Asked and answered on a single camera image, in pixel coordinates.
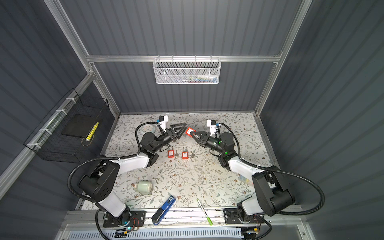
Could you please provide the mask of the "red padlock with keys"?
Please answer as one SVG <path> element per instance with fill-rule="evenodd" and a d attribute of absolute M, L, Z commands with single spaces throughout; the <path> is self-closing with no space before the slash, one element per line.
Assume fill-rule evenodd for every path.
<path fill-rule="evenodd" d="M 187 147 L 183 147 L 182 159 L 183 160 L 188 160 L 189 159 L 189 152 L 188 152 L 188 148 Z"/>

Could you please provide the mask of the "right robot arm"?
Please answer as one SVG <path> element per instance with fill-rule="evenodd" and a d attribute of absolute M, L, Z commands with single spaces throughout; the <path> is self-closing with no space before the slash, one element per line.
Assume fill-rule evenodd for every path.
<path fill-rule="evenodd" d="M 313 181 L 295 173 L 280 170 L 277 166 L 262 167 L 246 161 L 241 155 L 240 143 L 233 131 L 224 123 L 218 123 L 211 131 L 191 131 L 189 135 L 202 147 L 218 152 L 221 166 L 253 182 L 255 196 L 238 204 L 239 216 L 265 214 L 305 216 L 319 211 L 326 201 L 323 190 Z M 296 201 L 285 176 L 297 178 L 311 185 L 320 196 L 319 203 L 309 210 L 287 212 L 285 209 Z"/>

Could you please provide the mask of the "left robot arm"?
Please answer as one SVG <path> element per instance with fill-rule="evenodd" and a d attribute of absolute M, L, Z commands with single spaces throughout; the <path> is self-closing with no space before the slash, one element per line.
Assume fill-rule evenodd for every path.
<path fill-rule="evenodd" d="M 161 122 L 145 122 L 135 129 L 138 152 L 122 157 L 99 156 L 75 167 L 68 176 L 67 187 L 78 198 L 94 203 L 101 211 L 109 214 L 120 227 L 132 222 L 129 207 L 115 194 L 113 187 L 117 177 L 136 169 L 151 167 L 159 158 L 160 149 L 179 140 L 187 129 L 186 123 L 166 125 Z M 78 186 L 86 193 L 77 192 L 72 179 L 80 167 L 95 164 L 81 178 Z"/>

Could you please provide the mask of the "white round timer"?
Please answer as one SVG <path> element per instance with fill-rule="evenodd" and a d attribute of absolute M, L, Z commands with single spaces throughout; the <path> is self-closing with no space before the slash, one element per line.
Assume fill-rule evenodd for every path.
<path fill-rule="evenodd" d="M 147 132 L 151 132 L 151 133 L 155 134 L 157 131 L 157 126 L 153 125 L 153 124 L 147 124 L 147 125 L 142 126 L 140 128 L 140 131 L 142 134 L 145 134 Z"/>

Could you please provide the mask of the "colourful marker pack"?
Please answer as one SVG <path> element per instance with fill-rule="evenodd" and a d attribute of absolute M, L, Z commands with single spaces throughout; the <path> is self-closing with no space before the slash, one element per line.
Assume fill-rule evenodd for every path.
<path fill-rule="evenodd" d="M 245 185 L 253 186 L 253 182 L 245 178 L 244 176 L 239 175 L 238 179 L 240 182 L 244 183 Z"/>

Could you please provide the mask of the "pale green jar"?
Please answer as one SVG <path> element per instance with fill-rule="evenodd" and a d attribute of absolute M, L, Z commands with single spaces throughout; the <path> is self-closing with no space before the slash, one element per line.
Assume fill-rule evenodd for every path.
<path fill-rule="evenodd" d="M 134 189 L 142 195 L 151 195 L 153 188 L 154 186 L 150 181 L 140 181 L 134 186 Z"/>

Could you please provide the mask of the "yellow green tool in basket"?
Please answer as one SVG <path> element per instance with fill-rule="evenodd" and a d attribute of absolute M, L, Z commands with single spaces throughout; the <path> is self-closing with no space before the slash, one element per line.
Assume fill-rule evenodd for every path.
<path fill-rule="evenodd" d="M 94 136 L 94 134 L 95 134 L 95 132 L 96 132 L 98 126 L 99 126 L 99 123 L 100 123 L 100 122 L 96 122 L 95 125 L 94 125 L 94 126 L 92 127 L 92 129 L 90 130 L 89 134 L 88 134 L 87 137 L 86 137 L 86 141 L 87 141 L 87 142 L 89 142 L 89 141 L 92 140 L 92 138 L 93 138 L 93 136 Z"/>

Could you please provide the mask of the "blue black utility knife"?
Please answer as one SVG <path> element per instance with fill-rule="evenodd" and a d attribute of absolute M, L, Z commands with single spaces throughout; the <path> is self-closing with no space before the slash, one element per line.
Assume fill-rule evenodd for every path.
<path fill-rule="evenodd" d="M 157 226 L 164 219 L 165 215 L 168 213 L 175 201 L 175 197 L 170 196 L 166 202 L 155 212 L 155 214 L 152 216 L 152 222 L 155 226 Z"/>

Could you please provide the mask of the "black box in basket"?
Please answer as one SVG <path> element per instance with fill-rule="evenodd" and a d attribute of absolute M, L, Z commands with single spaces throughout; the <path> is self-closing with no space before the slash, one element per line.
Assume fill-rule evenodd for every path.
<path fill-rule="evenodd" d="M 96 117 L 76 114 L 70 119 L 62 130 L 62 135 L 77 138 L 86 138 L 95 125 Z"/>

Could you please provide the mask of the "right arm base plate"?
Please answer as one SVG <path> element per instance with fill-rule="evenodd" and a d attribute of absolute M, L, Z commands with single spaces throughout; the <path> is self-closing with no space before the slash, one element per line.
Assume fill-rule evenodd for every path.
<path fill-rule="evenodd" d="M 226 225 L 236 225 L 236 224 L 259 224 L 259 219 L 256 215 L 264 217 L 264 213 L 258 213 L 254 215 L 247 215 L 245 213 L 240 213 L 238 209 L 235 208 L 224 208 L 224 219 Z"/>

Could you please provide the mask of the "green handled screwdriver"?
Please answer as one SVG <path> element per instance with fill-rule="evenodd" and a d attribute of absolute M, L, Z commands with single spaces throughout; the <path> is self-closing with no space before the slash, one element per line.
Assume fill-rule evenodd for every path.
<path fill-rule="evenodd" d="M 200 206 L 200 208 L 202 209 L 202 212 L 204 213 L 204 215 L 206 216 L 206 219 L 207 219 L 209 225 L 213 226 L 212 220 L 210 219 L 209 215 L 207 214 L 206 210 L 204 209 L 204 207 L 203 207 L 203 205 L 199 199 L 197 199 L 197 203 Z"/>

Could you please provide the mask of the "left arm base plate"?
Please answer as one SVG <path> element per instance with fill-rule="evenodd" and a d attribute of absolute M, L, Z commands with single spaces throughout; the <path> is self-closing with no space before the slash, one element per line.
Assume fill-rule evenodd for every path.
<path fill-rule="evenodd" d="M 145 211 L 124 211 L 119 217 L 114 217 L 112 214 L 107 212 L 103 217 L 103 227 L 143 227 L 145 217 Z"/>

